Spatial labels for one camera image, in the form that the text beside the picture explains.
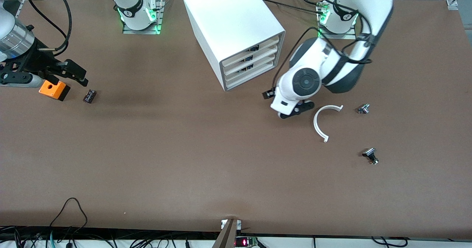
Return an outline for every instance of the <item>white robotic arm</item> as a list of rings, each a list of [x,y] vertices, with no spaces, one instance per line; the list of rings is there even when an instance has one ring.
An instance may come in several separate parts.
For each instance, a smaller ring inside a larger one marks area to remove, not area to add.
[[[123,22],[132,30],[143,30],[155,20],[156,0],[113,0]]]
[[[274,90],[264,98],[274,97],[271,108],[287,118],[314,108],[307,100],[324,85],[332,93],[351,90],[372,53],[393,11],[393,0],[334,0],[325,26],[330,31],[348,31],[359,12],[362,30],[349,56],[332,48],[321,38],[309,38],[290,59],[290,69],[283,74]]]
[[[56,76],[86,86],[86,71],[72,60],[57,60],[54,49],[35,38],[33,26],[25,26],[4,9],[5,1],[0,0],[0,62],[5,62],[5,66],[0,65],[0,86],[37,88],[44,79],[57,85]],[[123,22],[132,30],[145,29],[156,20],[155,0],[114,1]]]

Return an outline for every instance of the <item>white curved plastic piece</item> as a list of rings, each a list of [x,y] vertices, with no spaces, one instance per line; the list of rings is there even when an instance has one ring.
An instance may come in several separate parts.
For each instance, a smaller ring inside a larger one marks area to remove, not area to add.
[[[340,107],[335,106],[335,105],[326,105],[326,106],[324,106],[324,107],[321,107],[321,108],[316,112],[315,117],[313,118],[313,125],[314,125],[315,130],[316,130],[316,132],[318,133],[318,135],[320,135],[321,137],[324,138],[324,142],[327,142],[327,139],[329,138],[329,136],[325,135],[325,134],[320,130],[320,128],[318,127],[318,114],[320,114],[320,111],[326,110],[326,109],[341,111],[343,107],[344,107],[343,105],[341,105]]]

